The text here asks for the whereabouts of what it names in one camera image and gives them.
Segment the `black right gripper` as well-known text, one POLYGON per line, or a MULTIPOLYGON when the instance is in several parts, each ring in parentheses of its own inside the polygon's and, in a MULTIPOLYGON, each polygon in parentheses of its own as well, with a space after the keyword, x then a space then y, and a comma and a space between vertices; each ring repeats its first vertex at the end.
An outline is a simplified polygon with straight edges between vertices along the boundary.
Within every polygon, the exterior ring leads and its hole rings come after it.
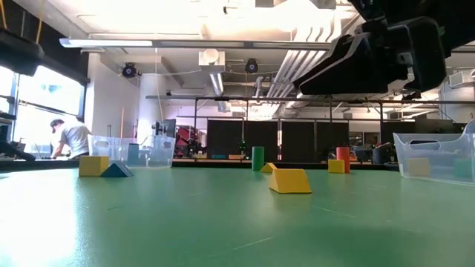
MULTIPOLYGON (((446 76, 445 55, 437 23, 418 17, 388 27, 396 62, 413 70, 406 90, 426 91, 438 87, 446 76)), ((385 93, 383 55, 369 33, 344 35, 331 43, 316 66, 292 83, 304 95, 385 93)))

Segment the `red cylinder block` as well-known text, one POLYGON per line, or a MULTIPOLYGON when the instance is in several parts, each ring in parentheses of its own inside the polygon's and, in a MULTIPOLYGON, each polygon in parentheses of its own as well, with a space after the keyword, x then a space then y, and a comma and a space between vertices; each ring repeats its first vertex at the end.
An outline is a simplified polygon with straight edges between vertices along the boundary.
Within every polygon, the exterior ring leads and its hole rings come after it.
POLYGON ((344 161, 344 171, 350 172, 350 148, 349 147, 337 147, 336 156, 338 160, 344 161))

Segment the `small yellow cube block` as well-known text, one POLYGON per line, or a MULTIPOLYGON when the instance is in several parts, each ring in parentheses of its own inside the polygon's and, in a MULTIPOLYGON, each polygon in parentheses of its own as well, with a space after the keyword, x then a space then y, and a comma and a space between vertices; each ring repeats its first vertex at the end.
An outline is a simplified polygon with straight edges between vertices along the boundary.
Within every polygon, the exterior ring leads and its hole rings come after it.
POLYGON ((328 165, 329 173, 334 173, 334 174, 346 173, 345 161, 342 159, 329 159, 327 165, 328 165))

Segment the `green cylinder block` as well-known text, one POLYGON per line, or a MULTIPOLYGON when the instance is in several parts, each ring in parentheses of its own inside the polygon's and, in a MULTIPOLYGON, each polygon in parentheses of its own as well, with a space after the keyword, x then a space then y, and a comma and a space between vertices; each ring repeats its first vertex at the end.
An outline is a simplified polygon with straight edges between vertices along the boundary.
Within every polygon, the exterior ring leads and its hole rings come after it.
POLYGON ((254 146, 252 148, 252 170, 260 171, 264 166, 265 147, 254 146))

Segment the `yellow trapezoid block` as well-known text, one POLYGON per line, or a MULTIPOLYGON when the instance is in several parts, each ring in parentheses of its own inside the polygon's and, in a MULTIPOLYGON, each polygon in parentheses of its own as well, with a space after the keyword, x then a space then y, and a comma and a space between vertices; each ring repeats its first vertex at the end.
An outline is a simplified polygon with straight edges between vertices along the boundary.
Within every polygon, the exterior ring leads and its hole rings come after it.
POLYGON ((312 193, 304 169, 275 169, 270 177, 269 188, 279 194, 312 193))

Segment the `blue triangular prism block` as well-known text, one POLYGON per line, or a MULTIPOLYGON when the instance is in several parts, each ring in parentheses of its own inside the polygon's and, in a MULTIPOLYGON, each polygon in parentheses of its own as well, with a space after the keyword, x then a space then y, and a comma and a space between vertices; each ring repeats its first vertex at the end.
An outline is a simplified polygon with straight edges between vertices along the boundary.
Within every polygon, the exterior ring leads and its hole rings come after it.
POLYGON ((112 163, 105 171, 101 173, 101 177, 108 178, 123 178, 123 177, 132 177, 134 174, 132 171, 123 163, 112 163))

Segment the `black partition panel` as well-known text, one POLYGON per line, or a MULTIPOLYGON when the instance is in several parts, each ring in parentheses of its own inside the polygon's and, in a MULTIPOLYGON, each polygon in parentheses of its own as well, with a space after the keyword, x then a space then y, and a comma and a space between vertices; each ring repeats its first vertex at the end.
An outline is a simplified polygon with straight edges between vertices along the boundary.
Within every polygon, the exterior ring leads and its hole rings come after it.
POLYGON ((350 127, 341 122, 283 122, 281 160, 321 163, 350 146, 350 127))
POLYGON ((264 161, 278 160, 278 123, 262 121, 209 120, 206 153, 209 159, 229 155, 252 156, 253 147, 264 147, 264 161))

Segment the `black overhead metal rack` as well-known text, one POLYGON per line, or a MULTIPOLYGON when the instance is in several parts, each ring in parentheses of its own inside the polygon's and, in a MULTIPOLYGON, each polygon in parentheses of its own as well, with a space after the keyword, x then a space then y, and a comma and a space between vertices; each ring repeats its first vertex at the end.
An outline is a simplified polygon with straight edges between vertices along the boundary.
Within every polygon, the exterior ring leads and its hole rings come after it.
MULTIPOLYGON (((209 120, 262 121, 278 123, 278 160, 281 160, 283 122, 341 122, 350 127, 350 146, 365 143, 365 136, 372 134, 372 141, 392 142, 393 133, 406 134, 460 134, 469 118, 461 112, 475 112, 475 102, 419 99, 412 102, 389 99, 334 100, 330 102, 330 118, 284 118, 279 111, 285 102, 297 98, 266 98, 243 96, 161 96, 166 118, 176 119, 178 125, 195 129, 198 147, 193 160, 209 159, 206 153, 207 123, 209 120)), ((228 159, 245 162, 252 160, 244 154, 229 155, 228 159)))

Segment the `black office chair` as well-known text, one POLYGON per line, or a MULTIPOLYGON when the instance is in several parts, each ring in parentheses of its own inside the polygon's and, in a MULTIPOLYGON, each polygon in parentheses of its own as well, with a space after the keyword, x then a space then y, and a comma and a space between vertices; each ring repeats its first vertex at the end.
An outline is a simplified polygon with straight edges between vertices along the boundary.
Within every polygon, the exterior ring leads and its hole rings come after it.
POLYGON ((373 164, 383 165, 393 161, 393 146, 390 142, 380 144, 373 149, 373 164))

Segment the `clear plastic bin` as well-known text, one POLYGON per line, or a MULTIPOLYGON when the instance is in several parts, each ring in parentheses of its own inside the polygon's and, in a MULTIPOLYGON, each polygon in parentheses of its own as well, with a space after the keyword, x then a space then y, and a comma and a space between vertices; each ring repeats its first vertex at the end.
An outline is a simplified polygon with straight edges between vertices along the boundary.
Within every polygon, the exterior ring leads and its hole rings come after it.
POLYGON ((174 158, 175 138, 152 135, 138 143, 134 138, 89 135, 88 144, 91 156, 108 156, 111 163, 122 162, 132 168, 168 168, 174 158), (140 147, 137 166, 127 164, 129 143, 137 143, 140 147))
POLYGON ((399 171, 404 178, 475 184, 475 119, 465 126, 461 134, 394 133, 393 139, 399 171), (430 177, 410 177, 406 167, 409 158, 428 158, 430 177), (472 161, 471 179, 458 178, 453 174, 453 162, 461 158, 472 161))

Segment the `white ceiling box unit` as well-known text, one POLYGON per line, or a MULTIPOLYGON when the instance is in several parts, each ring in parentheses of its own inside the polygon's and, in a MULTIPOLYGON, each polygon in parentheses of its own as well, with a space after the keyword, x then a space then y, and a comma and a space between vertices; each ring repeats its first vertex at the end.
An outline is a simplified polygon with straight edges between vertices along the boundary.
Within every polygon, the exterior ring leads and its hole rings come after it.
POLYGON ((226 54, 214 48, 205 49, 198 53, 198 65, 208 73, 222 73, 226 70, 226 54))

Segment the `red office chair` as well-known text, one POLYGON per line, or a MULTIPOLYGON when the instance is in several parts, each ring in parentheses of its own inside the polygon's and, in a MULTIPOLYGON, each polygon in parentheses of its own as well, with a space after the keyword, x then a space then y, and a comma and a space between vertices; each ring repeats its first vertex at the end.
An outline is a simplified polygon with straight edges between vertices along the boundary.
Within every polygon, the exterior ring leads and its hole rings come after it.
POLYGON ((197 147, 198 141, 195 129, 188 125, 178 125, 174 156, 177 158, 194 158, 194 155, 197 154, 197 147))

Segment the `white round column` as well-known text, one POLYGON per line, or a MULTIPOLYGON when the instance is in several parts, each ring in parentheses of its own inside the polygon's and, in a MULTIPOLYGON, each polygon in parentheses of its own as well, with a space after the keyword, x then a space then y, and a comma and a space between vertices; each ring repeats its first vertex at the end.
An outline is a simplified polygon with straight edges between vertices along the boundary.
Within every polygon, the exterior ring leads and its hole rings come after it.
POLYGON ((144 73, 140 80, 137 141, 142 143, 153 134, 151 126, 162 121, 159 98, 166 93, 166 78, 157 73, 144 73))

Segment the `blue cylinder block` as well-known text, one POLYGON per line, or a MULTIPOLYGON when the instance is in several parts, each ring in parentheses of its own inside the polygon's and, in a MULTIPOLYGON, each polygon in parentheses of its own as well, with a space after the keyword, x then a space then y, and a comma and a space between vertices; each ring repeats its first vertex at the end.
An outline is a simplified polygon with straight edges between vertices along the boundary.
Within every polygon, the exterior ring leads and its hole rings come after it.
POLYGON ((137 143, 128 144, 127 164, 130 166, 137 166, 140 163, 139 158, 140 147, 137 143))

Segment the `green table mat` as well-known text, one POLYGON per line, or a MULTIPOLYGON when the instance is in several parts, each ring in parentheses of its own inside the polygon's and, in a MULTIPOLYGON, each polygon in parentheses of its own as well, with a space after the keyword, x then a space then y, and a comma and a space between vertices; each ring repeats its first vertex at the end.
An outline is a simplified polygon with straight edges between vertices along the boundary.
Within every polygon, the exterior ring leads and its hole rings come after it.
POLYGON ((278 194, 248 169, 0 174, 0 267, 475 267, 475 185, 307 173, 278 194))

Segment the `person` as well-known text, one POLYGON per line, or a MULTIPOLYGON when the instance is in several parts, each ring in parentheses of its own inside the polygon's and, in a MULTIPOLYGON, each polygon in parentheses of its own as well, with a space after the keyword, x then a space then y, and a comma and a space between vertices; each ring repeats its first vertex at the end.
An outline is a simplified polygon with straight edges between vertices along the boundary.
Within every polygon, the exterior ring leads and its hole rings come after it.
POLYGON ((62 155, 63 148, 70 148, 69 159, 78 159, 89 155, 88 136, 91 132, 86 125, 79 121, 64 121, 55 119, 50 123, 53 133, 53 152, 51 158, 62 155))

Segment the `large bright window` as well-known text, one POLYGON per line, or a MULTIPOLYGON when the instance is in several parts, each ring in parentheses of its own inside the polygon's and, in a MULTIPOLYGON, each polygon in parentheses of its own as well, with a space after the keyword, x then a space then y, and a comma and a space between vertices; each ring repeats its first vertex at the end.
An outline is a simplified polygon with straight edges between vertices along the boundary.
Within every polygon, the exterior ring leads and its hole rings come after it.
POLYGON ((50 68, 38 66, 33 76, 18 81, 18 106, 13 139, 37 159, 52 153, 55 119, 75 121, 82 115, 85 87, 50 68))

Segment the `large silver ceiling duct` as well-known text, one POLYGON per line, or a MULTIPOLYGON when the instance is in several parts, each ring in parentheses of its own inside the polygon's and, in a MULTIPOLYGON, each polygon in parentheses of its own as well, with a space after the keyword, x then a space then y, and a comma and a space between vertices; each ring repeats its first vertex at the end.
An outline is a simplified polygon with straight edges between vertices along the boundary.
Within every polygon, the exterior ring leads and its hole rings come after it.
POLYGON ((298 101, 282 104, 279 116, 284 118, 330 118, 333 108, 330 102, 316 102, 316 99, 331 99, 331 95, 311 96, 299 93, 298 101))

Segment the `black angled bracket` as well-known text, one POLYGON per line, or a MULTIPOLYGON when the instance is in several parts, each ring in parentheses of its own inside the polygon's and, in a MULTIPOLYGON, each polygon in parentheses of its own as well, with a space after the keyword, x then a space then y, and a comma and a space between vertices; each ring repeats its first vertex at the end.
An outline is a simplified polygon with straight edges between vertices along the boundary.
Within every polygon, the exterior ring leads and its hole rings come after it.
POLYGON ((20 151, 17 148, 13 147, 10 143, 6 141, 0 141, 0 154, 6 154, 8 156, 16 156, 19 159, 26 160, 28 162, 35 161, 35 156, 20 151))

